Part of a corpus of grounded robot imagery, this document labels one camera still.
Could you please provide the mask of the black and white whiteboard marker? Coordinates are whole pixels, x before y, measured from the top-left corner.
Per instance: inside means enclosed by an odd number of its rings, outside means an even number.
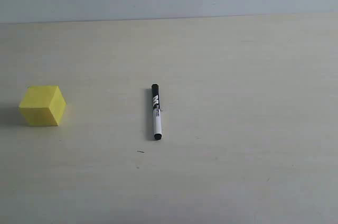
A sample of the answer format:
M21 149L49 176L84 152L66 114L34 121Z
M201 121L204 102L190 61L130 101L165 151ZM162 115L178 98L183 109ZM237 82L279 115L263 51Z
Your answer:
M162 138L162 124L161 124L161 108L160 108L160 101L159 101L158 84L152 84L152 98L153 98L154 140L159 141Z

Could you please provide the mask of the yellow foam cube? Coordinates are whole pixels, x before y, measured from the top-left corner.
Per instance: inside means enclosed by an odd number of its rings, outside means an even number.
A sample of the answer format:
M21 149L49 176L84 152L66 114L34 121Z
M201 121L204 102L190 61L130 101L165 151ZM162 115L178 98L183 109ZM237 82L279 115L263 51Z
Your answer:
M57 85L28 87L19 111L29 126L59 126L66 101Z

